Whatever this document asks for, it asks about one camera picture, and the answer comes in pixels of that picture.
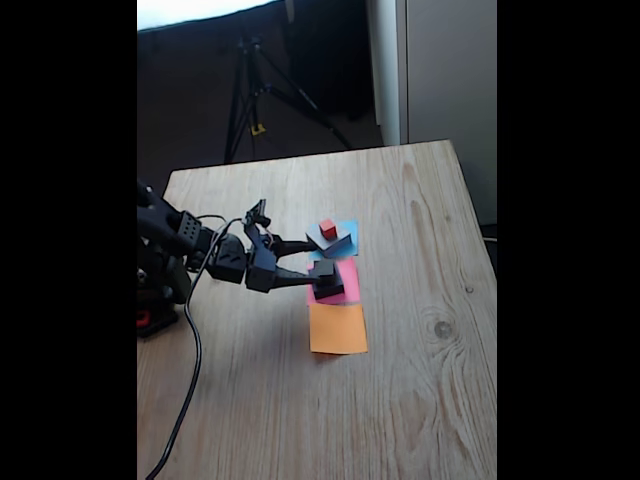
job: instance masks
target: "black wire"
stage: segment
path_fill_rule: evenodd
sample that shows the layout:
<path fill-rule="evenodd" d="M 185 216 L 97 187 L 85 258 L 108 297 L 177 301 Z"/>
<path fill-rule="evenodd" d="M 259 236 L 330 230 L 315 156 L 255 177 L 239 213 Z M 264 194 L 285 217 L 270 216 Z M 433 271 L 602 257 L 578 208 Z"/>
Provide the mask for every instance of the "black wire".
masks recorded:
<path fill-rule="evenodd" d="M 200 333 L 198 332 L 196 324 L 194 323 L 193 318 L 191 317 L 191 310 L 189 309 L 189 303 L 191 302 L 193 291 L 195 290 L 196 285 L 198 284 L 198 280 L 200 280 L 200 277 L 202 276 L 202 272 L 205 270 L 205 265 L 209 261 L 209 257 L 211 257 L 211 254 L 213 253 L 215 246 L 218 244 L 220 239 L 225 236 L 231 224 L 233 222 L 238 222 L 241 220 L 242 220 L 241 218 L 234 218 L 233 220 L 225 223 L 222 227 L 216 230 L 216 235 L 213 241 L 211 242 L 209 251 L 204 256 L 204 260 L 202 261 L 200 270 L 198 271 L 196 278 L 193 280 L 193 283 L 191 284 L 191 289 L 189 290 L 187 301 L 184 304 L 184 314 L 187 316 L 187 321 L 191 326 L 191 330 L 193 330 L 193 336 L 196 341 L 196 364 L 193 370 L 193 376 L 191 377 L 191 384 L 189 385 L 189 390 L 187 391 L 187 396 L 184 399 L 184 403 L 182 404 L 182 408 L 180 409 L 180 413 L 178 414 L 176 423 L 173 426 L 173 430 L 171 431 L 171 435 L 169 436 L 169 441 L 167 442 L 167 446 L 165 447 L 164 452 L 162 452 L 162 457 L 160 457 L 160 461 L 154 467 L 154 469 L 151 470 L 151 473 L 147 475 L 146 480 L 153 480 L 154 478 L 156 478 L 158 473 L 160 473 L 160 470 L 162 470 L 162 467 L 164 467 L 164 464 L 167 463 L 167 460 L 169 459 L 169 455 L 171 454 L 171 450 L 173 449 L 173 444 L 175 443 L 176 437 L 178 436 L 178 432 L 180 431 L 182 420 L 184 420 L 184 416 L 186 415 L 187 409 L 189 408 L 189 404 L 191 403 L 191 397 L 193 397 L 193 392 L 196 389 L 196 383 L 198 383 L 198 375 L 200 374 L 200 366 L 202 364 L 202 343 L 200 341 Z"/>
<path fill-rule="evenodd" d="M 200 220 L 201 218 L 219 218 L 220 220 L 222 220 L 223 222 L 227 222 L 227 219 L 224 218 L 222 215 L 200 215 L 196 217 L 198 220 Z"/>

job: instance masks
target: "wood grain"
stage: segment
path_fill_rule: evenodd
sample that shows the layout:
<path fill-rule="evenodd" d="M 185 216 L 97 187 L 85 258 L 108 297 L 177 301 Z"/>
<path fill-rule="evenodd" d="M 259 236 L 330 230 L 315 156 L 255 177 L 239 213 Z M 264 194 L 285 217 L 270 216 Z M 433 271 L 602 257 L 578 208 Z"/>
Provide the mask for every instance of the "wood grain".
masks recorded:
<path fill-rule="evenodd" d="M 285 239 L 358 219 L 369 353 L 309 351 L 304 287 L 265 295 L 204 276 L 202 371 L 159 479 L 497 477 L 497 284 L 450 142 L 177 171 L 165 198 L 227 218 L 266 198 Z M 184 319 L 138 343 L 139 478 L 194 356 Z"/>

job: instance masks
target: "sticky note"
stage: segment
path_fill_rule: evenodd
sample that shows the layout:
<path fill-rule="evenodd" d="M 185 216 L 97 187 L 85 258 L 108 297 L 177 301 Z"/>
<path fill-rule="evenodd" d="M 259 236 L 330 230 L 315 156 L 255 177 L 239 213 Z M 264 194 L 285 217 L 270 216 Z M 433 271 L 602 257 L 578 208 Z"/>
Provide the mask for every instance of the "sticky note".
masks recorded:
<path fill-rule="evenodd" d="M 334 253 L 332 253 L 329 258 L 341 258 L 341 257 L 352 257 L 358 254 L 358 221 L 350 220 L 348 222 L 338 222 L 338 226 L 342 227 L 344 230 L 347 230 L 351 234 L 351 243 L 349 245 L 345 245 L 344 247 L 340 247 Z M 320 260 L 323 258 L 322 253 L 319 250 L 314 250 L 309 254 L 309 260 Z"/>
<path fill-rule="evenodd" d="M 312 303 L 323 303 L 325 305 L 337 305 L 339 303 L 357 303 L 360 301 L 360 282 L 358 281 L 358 270 L 356 269 L 355 258 L 349 257 L 336 260 L 336 266 L 342 283 L 344 283 L 344 293 L 331 295 L 330 297 L 316 300 L 313 295 L 313 287 L 307 285 L 307 305 Z M 307 270 L 311 271 L 313 264 L 307 265 Z"/>
<path fill-rule="evenodd" d="M 309 305 L 309 323 L 312 352 L 365 353 L 367 330 L 364 325 L 362 305 Z"/>

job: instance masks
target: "white wall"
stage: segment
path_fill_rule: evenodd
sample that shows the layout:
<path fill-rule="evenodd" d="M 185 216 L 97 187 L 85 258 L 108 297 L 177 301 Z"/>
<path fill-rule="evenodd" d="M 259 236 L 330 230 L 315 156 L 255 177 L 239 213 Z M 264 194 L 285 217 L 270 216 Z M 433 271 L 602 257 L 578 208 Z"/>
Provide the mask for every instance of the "white wall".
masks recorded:
<path fill-rule="evenodd" d="M 403 138 L 400 121 L 400 95 L 402 91 L 406 96 L 406 87 L 400 86 L 396 0 L 367 0 L 367 14 L 376 122 L 384 144 L 399 145 L 406 143 L 406 126 Z"/>
<path fill-rule="evenodd" d="M 406 2 L 409 142 L 451 139 L 478 221 L 497 223 L 497 0 Z"/>

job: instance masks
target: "wood knot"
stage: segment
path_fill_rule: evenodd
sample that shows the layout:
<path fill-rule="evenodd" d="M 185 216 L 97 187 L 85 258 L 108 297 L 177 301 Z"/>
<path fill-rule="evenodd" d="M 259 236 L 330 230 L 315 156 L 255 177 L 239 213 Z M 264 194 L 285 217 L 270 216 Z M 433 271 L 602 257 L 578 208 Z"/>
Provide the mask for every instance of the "wood knot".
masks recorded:
<path fill-rule="evenodd" d="M 435 331 L 438 338 L 446 340 L 451 336 L 451 325 L 447 322 L 438 322 L 436 323 Z"/>

